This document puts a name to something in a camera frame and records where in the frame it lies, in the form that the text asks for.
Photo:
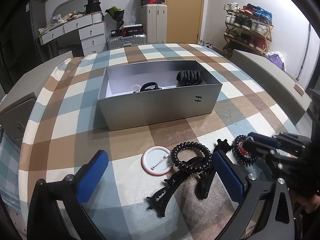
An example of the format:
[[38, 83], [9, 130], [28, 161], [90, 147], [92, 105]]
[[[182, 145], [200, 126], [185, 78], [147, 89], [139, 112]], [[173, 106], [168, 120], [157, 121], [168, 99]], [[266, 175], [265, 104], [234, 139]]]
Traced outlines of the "person's right hand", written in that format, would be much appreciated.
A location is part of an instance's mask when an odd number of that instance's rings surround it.
[[311, 198], [296, 196], [296, 200], [297, 202], [299, 202], [299, 204], [305, 206], [306, 213], [312, 213], [319, 207], [320, 204], [320, 196], [316, 194], [313, 195]]

